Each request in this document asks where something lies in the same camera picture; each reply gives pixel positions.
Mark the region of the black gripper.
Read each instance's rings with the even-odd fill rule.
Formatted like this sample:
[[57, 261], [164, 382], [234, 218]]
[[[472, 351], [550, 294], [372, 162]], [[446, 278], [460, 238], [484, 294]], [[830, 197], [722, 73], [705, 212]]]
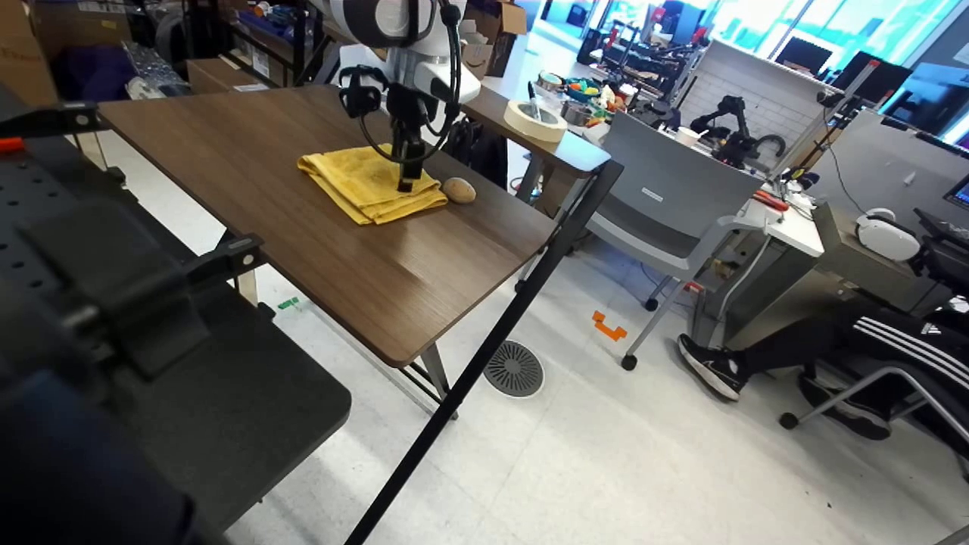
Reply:
[[389, 91], [389, 112], [393, 133], [390, 158], [399, 162], [397, 191], [409, 193], [425, 172], [428, 146], [422, 126], [434, 120], [436, 99], [422, 91], [393, 85]]

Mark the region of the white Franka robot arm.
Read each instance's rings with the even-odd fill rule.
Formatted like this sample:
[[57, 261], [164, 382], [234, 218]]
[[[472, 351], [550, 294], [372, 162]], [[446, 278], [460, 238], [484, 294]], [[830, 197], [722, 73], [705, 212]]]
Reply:
[[465, 0], [312, 0], [357, 44], [381, 47], [378, 64], [337, 73], [338, 103], [359, 123], [390, 118], [390, 146], [369, 146], [399, 165], [397, 191], [409, 193], [425, 162], [446, 146], [482, 82], [462, 64], [460, 24]]

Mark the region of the small black robot arm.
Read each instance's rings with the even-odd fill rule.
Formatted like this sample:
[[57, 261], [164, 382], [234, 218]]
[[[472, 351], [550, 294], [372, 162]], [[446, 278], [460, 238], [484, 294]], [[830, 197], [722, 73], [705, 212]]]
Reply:
[[[737, 126], [719, 126], [719, 118], [732, 118]], [[694, 118], [691, 130], [700, 133], [704, 140], [716, 141], [716, 158], [730, 162], [730, 165], [750, 165], [760, 160], [760, 148], [773, 146], [774, 158], [785, 158], [786, 140], [777, 133], [764, 133], [754, 137], [745, 118], [745, 99], [737, 94], [723, 94], [722, 103]]]

